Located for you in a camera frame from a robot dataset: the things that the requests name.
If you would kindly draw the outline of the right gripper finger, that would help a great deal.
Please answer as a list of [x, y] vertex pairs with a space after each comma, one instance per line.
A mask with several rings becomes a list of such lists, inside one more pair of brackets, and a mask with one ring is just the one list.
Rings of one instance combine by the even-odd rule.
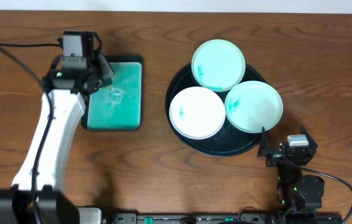
[[259, 150], [268, 150], [268, 149], [269, 149], [269, 144], [268, 144], [268, 140], [267, 140], [267, 133], [266, 133], [265, 128], [262, 127]]
[[303, 124], [300, 126], [300, 133], [306, 136], [307, 141], [308, 141], [309, 144], [314, 144], [314, 143], [315, 143], [315, 141], [314, 141], [313, 138], [309, 135], [308, 131], [306, 130], [306, 128], [304, 127]]

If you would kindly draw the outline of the dark green sponge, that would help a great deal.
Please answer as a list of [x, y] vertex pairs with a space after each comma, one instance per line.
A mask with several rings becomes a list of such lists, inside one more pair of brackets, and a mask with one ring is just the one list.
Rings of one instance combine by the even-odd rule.
[[107, 78], [99, 86], [99, 89], [111, 90], [113, 87], [113, 81], [111, 78]]

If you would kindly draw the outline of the white plate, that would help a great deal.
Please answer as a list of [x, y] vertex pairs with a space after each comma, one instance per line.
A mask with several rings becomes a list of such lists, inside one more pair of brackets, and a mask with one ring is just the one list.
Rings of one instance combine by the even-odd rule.
[[182, 136], [202, 140], [215, 135], [226, 120], [224, 103], [213, 91], [193, 86], [171, 100], [170, 122]]

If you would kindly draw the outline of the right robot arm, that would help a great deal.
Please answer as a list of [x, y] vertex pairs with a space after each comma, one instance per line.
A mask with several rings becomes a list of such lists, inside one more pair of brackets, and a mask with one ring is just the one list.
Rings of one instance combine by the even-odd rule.
[[325, 182], [317, 175], [303, 175], [302, 170], [313, 159], [317, 147], [301, 126], [300, 134], [290, 135], [278, 149], [270, 149], [267, 133], [262, 128], [257, 155], [265, 158], [267, 167], [277, 168], [277, 197], [285, 206], [284, 211], [277, 213], [278, 223], [316, 223], [315, 210], [322, 207]]

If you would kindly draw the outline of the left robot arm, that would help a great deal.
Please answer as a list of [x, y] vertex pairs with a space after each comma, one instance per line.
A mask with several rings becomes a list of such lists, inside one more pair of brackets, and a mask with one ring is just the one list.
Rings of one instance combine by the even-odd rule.
[[38, 79], [42, 108], [31, 146], [11, 188], [0, 189], [0, 223], [105, 223], [102, 209], [77, 207], [64, 194], [75, 130], [90, 95], [111, 84], [114, 71], [96, 32], [65, 31], [47, 75]]

